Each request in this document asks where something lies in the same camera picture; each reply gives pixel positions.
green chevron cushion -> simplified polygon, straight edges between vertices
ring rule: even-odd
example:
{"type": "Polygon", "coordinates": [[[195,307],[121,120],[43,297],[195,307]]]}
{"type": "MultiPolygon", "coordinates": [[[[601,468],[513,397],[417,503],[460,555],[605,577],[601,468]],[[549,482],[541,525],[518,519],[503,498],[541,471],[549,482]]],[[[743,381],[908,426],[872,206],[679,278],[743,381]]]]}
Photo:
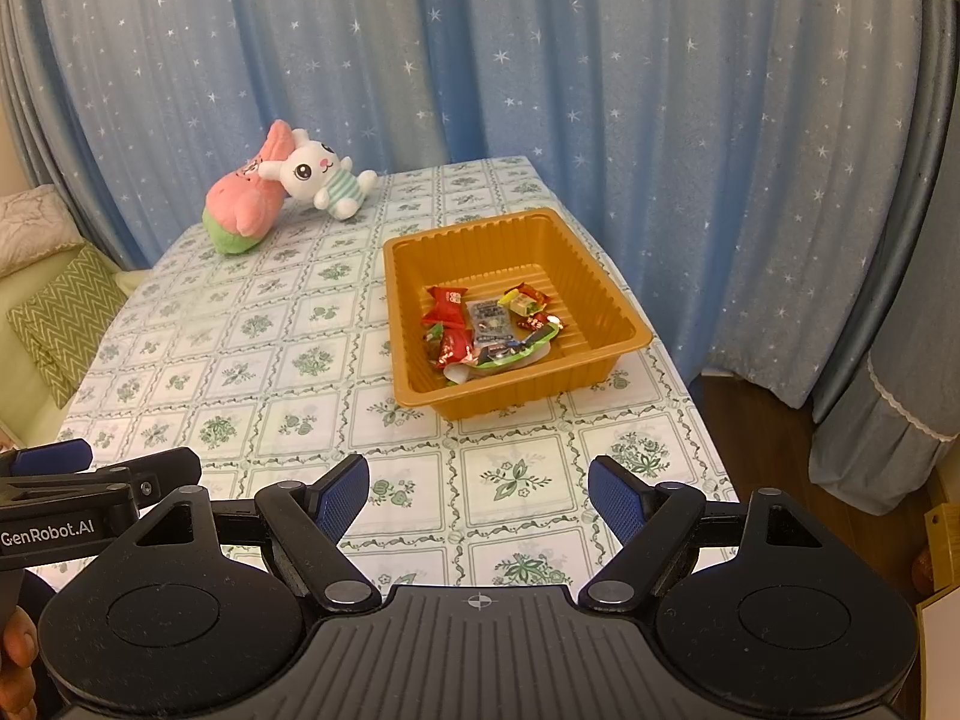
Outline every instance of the green chevron cushion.
{"type": "Polygon", "coordinates": [[[7,312],[58,408],[77,391],[126,299],[100,252],[87,245],[62,274],[7,312]]]}

human hand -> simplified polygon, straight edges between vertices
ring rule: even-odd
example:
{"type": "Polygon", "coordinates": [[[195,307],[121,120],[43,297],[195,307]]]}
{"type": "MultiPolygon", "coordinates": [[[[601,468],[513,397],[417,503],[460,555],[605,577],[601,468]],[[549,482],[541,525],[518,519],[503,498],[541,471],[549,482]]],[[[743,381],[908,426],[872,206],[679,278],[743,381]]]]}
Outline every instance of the human hand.
{"type": "Polygon", "coordinates": [[[37,626],[22,608],[13,610],[3,628],[0,709],[10,720],[35,720],[37,683],[31,664],[37,658],[37,626]]]}

stuffed toy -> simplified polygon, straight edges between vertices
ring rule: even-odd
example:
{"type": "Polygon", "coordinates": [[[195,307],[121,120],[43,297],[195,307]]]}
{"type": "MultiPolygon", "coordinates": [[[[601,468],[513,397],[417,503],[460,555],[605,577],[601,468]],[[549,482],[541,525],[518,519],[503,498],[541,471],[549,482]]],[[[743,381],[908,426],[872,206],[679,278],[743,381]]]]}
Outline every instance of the stuffed toy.
{"type": "Polygon", "coordinates": [[[353,160],[340,159],[329,146],[311,141],[305,129],[294,130],[296,149],[286,159],[264,160],[257,171],[261,178],[277,180],[291,197],[312,200],[333,218],[352,217],[376,186],[376,173],[364,170],[354,176],[353,160]]]}
{"type": "Polygon", "coordinates": [[[265,160],[286,159],[295,148],[290,125],[277,119],[257,156],[229,172],[206,193],[203,226],[215,250],[241,254],[267,235],[287,193],[280,181],[267,179],[256,169],[265,160]]]}

table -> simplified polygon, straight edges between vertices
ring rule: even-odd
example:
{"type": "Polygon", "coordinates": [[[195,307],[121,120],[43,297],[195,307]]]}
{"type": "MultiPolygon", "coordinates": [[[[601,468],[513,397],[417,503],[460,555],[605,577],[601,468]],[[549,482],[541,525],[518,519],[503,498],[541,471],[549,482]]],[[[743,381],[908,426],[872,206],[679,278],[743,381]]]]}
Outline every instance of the table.
{"type": "MultiPolygon", "coordinates": [[[[575,596],[619,548],[587,499],[597,454],[736,499],[659,338],[601,384],[496,413],[447,422],[395,402],[387,238],[551,207],[640,309],[526,158],[386,176],[345,223],[287,202],[241,256],[217,254],[200,225],[184,232],[109,328],[62,439],[85,437],[96,464],[190,446],[214,498],[313,482],[361,452],[370,498],[340,547],[382,591],[565,583],[575,596]]],[[[224,550],[262,566],[250,548],[224,550]]],[[[705,550],[701,565],[730,554],[705,550]]],[[[84,563],[40,573],[62,586],[84,563]]]]}

screw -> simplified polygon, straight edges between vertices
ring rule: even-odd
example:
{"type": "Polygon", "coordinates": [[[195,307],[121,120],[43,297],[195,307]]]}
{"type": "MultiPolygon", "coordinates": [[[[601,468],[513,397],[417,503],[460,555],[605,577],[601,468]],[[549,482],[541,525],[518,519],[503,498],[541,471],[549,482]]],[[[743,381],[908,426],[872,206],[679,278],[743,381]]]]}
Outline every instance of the screw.
{"type": "Polygon", "coordinates": [[[606,579],[591,584],[587,590],[587,595],[602,604],[621,605],[634,597],[634,589],[625,581],[606,579]]]}
{"type": "Polygon", "coordinates": [[[344,579],[328,584],[323,595],[335,604],[351,605],[366,601],[372,592],[370,587],[361,581],[344,579]]]}

